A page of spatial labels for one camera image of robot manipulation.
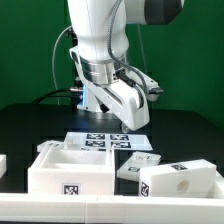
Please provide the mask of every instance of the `black cable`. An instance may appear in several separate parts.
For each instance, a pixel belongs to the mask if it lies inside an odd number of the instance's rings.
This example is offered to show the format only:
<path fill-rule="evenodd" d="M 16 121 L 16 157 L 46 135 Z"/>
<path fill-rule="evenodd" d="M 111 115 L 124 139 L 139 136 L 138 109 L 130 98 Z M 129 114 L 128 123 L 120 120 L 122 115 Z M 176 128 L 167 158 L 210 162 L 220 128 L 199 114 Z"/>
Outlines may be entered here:
<path fill-rule="evenodd" d="M 31 104 L 39 104 L 42 100 L 44 100 L 48 97 L 51 97 L 54 94 L 58 94 L 58 93 L 62 93 L 62 92 L 70 92 L 70 89 L 69 88 L 64 88 L 64 89 L 58 89 L 58 90 L 52 91 L 50 93 L 47 93 L 47 94 L 35 99 Z"/>

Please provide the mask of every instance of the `white container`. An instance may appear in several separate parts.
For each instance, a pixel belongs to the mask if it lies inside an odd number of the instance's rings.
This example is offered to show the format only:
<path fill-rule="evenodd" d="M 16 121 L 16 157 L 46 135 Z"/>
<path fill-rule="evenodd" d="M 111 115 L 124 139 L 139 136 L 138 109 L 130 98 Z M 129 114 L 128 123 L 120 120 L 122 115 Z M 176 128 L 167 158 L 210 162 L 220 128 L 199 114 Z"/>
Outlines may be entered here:
<path fill-rule="evenodd" d="M 114 179 L 113 150 L 46 147 L 28 170 L 28 191 L 32 194 L 113 195 Z"/>

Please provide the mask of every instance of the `foam block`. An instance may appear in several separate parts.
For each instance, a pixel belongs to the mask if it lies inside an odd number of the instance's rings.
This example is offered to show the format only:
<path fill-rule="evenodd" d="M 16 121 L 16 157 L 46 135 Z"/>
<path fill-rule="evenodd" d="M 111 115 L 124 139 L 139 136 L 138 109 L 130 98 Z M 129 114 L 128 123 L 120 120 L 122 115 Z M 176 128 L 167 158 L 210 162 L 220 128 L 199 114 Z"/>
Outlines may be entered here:
<path fill-rule="evenodd" d="M 140 177 L 140 169 L 144 167 L 156 166 L 159 164 L 160 159 L 160 155 L 134 152 L 133 155 L 117 171 L 117 177 L 138 182 Z"/>
<path fill-rule="evenodd" d="M 216 166 L 206 160 L 142 168 L 139 196 L 206 198 L 215 179 Z"/>

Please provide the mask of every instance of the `green background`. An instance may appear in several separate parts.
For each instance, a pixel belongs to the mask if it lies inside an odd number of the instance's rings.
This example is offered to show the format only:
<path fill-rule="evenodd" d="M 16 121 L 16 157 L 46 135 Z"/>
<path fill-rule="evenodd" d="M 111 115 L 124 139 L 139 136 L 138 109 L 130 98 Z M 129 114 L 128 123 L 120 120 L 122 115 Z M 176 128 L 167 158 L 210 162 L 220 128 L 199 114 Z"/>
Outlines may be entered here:
<path fill-rule="evenodd" d="M 153 108 L 195 111 L 224 129 L 223 13 L 223 0 L 186 0 L 168 26 L 141 26 L 147 68 L 137 26 L 127 27 L 131 64 L 152 73 L 165 90 Z M 69 25 L 65 0 L 0 1 L 0 109 L 54 90 L 52 50 Z M 70 47 L 63 38 L 57 51 L 60 88 L 73 85 Z"/>

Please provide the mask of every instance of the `cable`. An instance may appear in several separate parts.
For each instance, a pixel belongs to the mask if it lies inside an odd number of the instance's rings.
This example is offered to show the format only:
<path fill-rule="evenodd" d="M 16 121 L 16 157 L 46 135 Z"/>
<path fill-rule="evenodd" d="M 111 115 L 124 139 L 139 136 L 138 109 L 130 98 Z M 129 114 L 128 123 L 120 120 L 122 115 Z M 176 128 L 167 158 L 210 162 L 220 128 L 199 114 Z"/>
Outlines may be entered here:
<path fill-rule="evenodd" d="M 147 94 L 147 85 L 145 82 L 145 79 L 143 78 L 142 74 L 135 68 L 129 66 L 128 64 L 124 63 L 123 61 L 119 60 L 117 57 L 114 56 L 113 52 L 112 52 L 112 47 L 111 47 L 111 43 L 112 43 L 112 33 L 113 33 L 113 26 L 114 26 L 114 21 L 116 18 L 116 14 L 118 11 L 118 8 L 121 4 L 122 0 L 117 0 L 116 3 L 114 4 L 113 10 L 112 10 L 112 15 L 111 15 L 111 20 L 110 20 L 110 24 L 108 27 L 108 32 L 107 32 L 107 49 L 108 49 L 108 53 L 110 55 L 110 57 L 117 62 L 118 64 L 122 65 L 123 67 L 133 71 L 136 75 L 138 75 L 138 77 L 141 79 L 142 81 L 142 85 L 143 85 L 143 91 L 145 92 L 145 94 Z"/>
<path fill-rule="evenodd" d="M 144 44 L 143 44 L 143 39 L 142 39 L 142 32 L 141 32 L 141 27 L 140 24 L 137 24 L 138 28 L 138 37 L 139 37 L 139 42 L 140 42 L 140 47 L 141 47 L 141 52 L 142 52 L 142 59 L 143 59 L 143 64 L 144 64 L 144 69 L 145 73 L 148 74 L 148 68 L 147 68 L 147 63 L 146 63 L 146 57 L 145 57 L 145 50 L 144 50 Z"/>
<path fill-rule="evenodd" d="M 53 80 L 54 80 L 54 87 L 55 87 L 56 90 L 58 90 L 58 83 L 57 83 L 56 74 L 55 74 L 55 55 L 56 55 L 56 50 L 57 50 L 57 46 L 58 46 L 58 43 L 59 43 L 61 37 L 71 28 L 72 28 L 72 26 L 69 26 L 69 27 L 67 27 L 66 29 L 64 29 L 62 31 L 62 33 L 59 35 L 58 39 L 56 40 L 55 45 L 54 45 L 54 49 L 53 49 L 53 55 L 52 55 L 52 75 L 53 75 Z"/>
<path fill-rule="evenodd" d="M 31 104 L 39 104 L 42 100 L 48 98 L 48 97 L 61 97 L 61 96 L 52 96 L 54 94 L 58 94 L 58 93 L 62 93 L 62 92 L 70 92 L 70 89 L 69 88 L 64 88 L 64 89 L 58 89 L 58 90 L 55 90 L 55 91 L 52 91 L 50 93 L 47 93 L 37 99 L 35 99 Z"/>

